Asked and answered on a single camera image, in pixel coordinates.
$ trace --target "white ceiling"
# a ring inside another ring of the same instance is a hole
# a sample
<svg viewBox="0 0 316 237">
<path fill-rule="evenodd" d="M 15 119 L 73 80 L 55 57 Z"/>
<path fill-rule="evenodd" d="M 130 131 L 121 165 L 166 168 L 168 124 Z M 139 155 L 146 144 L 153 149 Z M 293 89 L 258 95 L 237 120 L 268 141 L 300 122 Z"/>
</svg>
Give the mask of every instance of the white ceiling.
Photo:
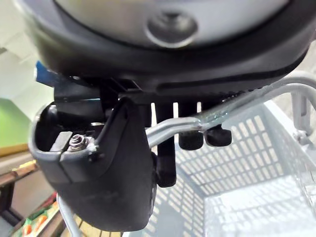
<svg viewBox="0 0 316 237">
<path fill-rule="evenodd" d="M 33 45 L 23 31 L 23 21 L 13 0 L 0 0 L 1 47 L 15 54 L 20 64 L 33 66 L 38 59 Z"/>
<path fill-rule="evenodd" d="M 35 81 L 38 57 L 13 2 L 0 0 L 0 98 L 10 99 L 33 119 L 40 107 L 53 100 L 53 89 Z"/>
</svg>

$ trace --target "silver metal rod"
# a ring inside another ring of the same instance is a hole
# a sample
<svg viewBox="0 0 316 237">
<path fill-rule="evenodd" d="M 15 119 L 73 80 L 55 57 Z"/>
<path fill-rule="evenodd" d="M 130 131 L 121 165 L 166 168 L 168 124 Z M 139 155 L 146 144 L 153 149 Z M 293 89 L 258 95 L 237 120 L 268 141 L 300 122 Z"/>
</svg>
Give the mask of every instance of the silver metal rod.
<svg viewBox="0 0 316 237">
<path fill-rule="evenodd" d="M 305 131 L 306 135 L 311 135 L 311 103 L 299 93 L 291 93 L 294 126 L 298 130 Z"/>
<path fill-rule="evenodd" d="M 69 230 L 71 237 L 81 237 L 82 233 L 74 220 L 74 214 L 59 195 L 57 195 L 56 199 L 60 213 L 63 216 L 63 219 L 66 223 L 67 229 Z"/>
<path fill-rule="evenodd" d="M 288 92 L 304 95 L 316 109 L 316 77 L 307 72 L 292 72 L 271 85 L 232 98 L 198 115 L 187 118 L 171 118 L 148 128 L 146 135 L 149 146 L 152 148 L 179 132 L 206 131 L 250 107 Z"/>
</svg>

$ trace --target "bolt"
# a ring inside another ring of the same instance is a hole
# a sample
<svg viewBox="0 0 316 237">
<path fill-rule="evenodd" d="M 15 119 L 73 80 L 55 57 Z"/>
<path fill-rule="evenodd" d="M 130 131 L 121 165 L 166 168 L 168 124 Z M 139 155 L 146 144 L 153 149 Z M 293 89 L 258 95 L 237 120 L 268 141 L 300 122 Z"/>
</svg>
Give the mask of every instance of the bolt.
<svg viewBox="0 0 316 237">
<path fill-rule="evenodd" d="M 72 138 L 69 141 L 70 148 L 73 151 L 83 150 L 86 147 L 86 144 L 87 144 L 86 138 L 79 134 L 72 136 Z"/>
</svg>

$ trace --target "shopping cart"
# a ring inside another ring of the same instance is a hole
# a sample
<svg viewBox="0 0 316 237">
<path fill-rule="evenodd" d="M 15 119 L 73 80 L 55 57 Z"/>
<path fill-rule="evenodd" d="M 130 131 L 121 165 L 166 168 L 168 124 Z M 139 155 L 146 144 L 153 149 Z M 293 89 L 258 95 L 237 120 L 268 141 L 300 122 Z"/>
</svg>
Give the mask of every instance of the shopping cart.
<svg viewBox="0 0 316 237">
<path fill-rule="evenodd" d="M 293 93 L 295 127 L 272 101 L 262 103 L 285 92 Z M 147 130 L 153 147 L 181 129 L 223 123 L 233 142 L 196 151 L 176 144 L 176 185 L 158 188 L 146 228 L 124 236 L 316 235 L 316 149 L 308 139 L 307 98 L 315 108 L 315 77 L 295 72 L 196 116 L 199 122 L 173 119 Z M 68 228 L 80 235 L 70 209 L 58 200 Z"/>
</svg>

